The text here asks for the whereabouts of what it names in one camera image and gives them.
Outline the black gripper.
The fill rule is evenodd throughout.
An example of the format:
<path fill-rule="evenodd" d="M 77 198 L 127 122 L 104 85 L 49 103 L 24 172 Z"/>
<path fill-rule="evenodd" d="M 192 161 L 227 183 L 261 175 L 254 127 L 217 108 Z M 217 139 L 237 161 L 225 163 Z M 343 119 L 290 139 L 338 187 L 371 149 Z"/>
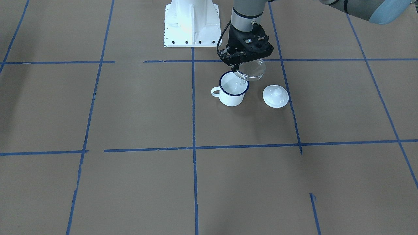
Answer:
<path fill-rule="evenodd" d="M 220 50 L 219 45 L 227 30 L 229 30 L 227 45 L 225 49 Z M 249 32 L 243 32 L 228 23 L 218 40 L 217 54 L 220 60 L 235 73 L 244 62 L 269 57 L 274 51 L 269 39 L 270 36 L 260 24 L 255 23 Z"/>

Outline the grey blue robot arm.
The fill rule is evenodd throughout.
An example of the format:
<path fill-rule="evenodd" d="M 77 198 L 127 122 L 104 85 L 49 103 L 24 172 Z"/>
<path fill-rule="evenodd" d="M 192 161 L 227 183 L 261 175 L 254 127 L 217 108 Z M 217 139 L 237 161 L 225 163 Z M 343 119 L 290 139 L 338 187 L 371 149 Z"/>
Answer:
<path fill-rule="evenodd" d="M 321 3 L 373 24 L 386 25 L 398 18 L 409 0 L 322 0 Z M 225 49 L 217 50 L 220 60 L 238 72 L 243 63 L 270 56 L 274 47 L 260 24 L 266 0 L 235 0 Z"/>

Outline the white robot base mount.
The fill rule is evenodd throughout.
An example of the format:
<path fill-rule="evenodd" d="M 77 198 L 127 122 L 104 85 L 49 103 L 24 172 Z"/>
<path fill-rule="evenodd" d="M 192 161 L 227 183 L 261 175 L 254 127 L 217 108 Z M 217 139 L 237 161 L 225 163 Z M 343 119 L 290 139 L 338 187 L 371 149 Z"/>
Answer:
<path fill-rule="evenodd" d="M 212 0 L 172 0 L 165 6 L 164 47 L 216 47 L 219 7 Z"/>

